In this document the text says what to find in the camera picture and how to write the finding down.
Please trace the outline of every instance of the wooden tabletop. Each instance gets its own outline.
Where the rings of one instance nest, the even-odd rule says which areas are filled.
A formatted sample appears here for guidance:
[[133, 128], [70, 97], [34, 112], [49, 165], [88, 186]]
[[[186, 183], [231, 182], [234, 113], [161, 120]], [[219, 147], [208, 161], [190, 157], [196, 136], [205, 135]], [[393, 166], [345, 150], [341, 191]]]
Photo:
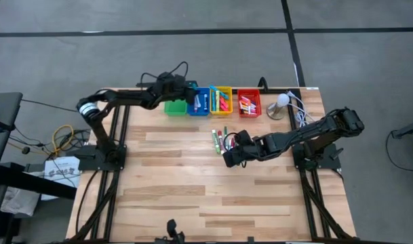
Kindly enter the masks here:
[[[320, 119], [324, 109], [319, 90], [301, 88], [301, 95], [309, 114]], [[172, 218], [186, 241], [247, 241], [248, 236], [256, 241], [310, 240], [300, 176], [290, 150], [270, 161], [248, 162], [245, 169], [226, 167], [216, 154], [212, 129], [246, 129], [251, 136], [291, 130], [288, 117], [274, 121], [264, 113], [277, 94], [261, 95], [262, 115], [256, 119], [239, 118], [233, 99], [234, 113], [221, 117], [168, 117], [164, 104], [155, 110], [130, 108], [127, 160], [117, 189], [110, 241], [153, 241], [167, 236], [165, 226]], [[107, 131], [112, 117], [104, 120]], [[342, 180], [331, 170], [318, 172], [327, 209], [346, 232], [355, 235]], [[81, 175], [67, 238], [75, 234], [79, 202], [91, 175]], [[80, 226], [95, 208], [99, 183], [100, 173], [87, 192]], [[313, 209], [322, 236], [319, 213]], [[102, 216], [99, 237], [105, 211]]]

